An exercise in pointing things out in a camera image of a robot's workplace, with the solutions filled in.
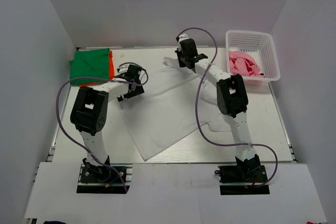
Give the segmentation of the white t shirt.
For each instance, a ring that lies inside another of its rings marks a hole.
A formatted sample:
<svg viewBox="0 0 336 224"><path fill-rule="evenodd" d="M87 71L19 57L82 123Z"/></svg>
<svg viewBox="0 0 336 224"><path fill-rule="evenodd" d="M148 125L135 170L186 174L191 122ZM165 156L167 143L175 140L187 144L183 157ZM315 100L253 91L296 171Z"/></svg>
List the white t shirt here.
<svg viewBox="0 0 336 224"><path fill-rule="evenodd" d="M149 75L144 93L120 102L123 119L141 157L147 161L195 130L229 132L217 107L216 89L177 59L163 58L161 69Z"/></svg>

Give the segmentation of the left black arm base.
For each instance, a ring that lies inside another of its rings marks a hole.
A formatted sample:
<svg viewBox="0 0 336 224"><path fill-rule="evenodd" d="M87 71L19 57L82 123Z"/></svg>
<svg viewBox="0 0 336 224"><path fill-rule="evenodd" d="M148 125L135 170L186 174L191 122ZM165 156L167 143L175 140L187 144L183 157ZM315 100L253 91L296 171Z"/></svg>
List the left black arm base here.
<svg viewBox="0 0 336 224"><path fill-rule="evenodd" d="M132 165L116 164L114 167L122 177L126 188L129 189L132 179ZM92 170L82 164L76 193L123 195L127 192L116 172L109 170L106 175L94 174Z"/></svg>

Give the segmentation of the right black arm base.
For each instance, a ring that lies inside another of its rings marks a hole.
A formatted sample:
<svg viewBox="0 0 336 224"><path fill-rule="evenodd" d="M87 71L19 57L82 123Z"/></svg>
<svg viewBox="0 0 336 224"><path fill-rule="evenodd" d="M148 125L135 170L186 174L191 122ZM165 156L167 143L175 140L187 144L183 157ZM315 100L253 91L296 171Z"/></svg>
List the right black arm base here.
<svg viewBox="0 0 336 224"><path fill-rule="evenodd" d="M214 174L219 178L221 196L270 194L268 184L263 185L268 180L264 165L246 176L238 165L219 166Z"/></svg>

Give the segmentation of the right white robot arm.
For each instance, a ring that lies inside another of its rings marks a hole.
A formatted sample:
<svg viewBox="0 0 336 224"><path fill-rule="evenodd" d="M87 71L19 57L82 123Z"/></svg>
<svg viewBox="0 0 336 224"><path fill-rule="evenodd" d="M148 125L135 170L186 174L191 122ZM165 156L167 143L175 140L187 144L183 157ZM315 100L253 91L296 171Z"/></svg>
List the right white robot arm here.
<svg viewBox="0 0 336 224"><path fill-rule="evenodd" d="M252 146L247 125L248 97L244 81L240 75L230 75L211 63L208 57L197 51L195 41L182 34L177 37L176 49L181 68L188 68L206 79L216 88L217 106L224 120L229 124L236 147L236 163L251 172L260 166L260 159Z"/></svg>

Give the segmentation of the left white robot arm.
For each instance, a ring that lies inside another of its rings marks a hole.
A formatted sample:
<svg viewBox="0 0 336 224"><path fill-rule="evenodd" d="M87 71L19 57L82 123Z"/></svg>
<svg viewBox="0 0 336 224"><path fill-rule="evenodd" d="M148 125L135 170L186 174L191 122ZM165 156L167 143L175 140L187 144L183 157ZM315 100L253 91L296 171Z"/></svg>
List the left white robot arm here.
<svg viewBox="0 0 336 224"><path fill-rule="evenodd" d="M85 164L93 166L109 165L102 130L107 121L108 105L111 101L123 101L144 93L142 75L148 75L140 65L132 62L121 64L117 76L110 81L102 81L97 86L79 88L70 115L70 121L80 133L87 159Z"/></svg>

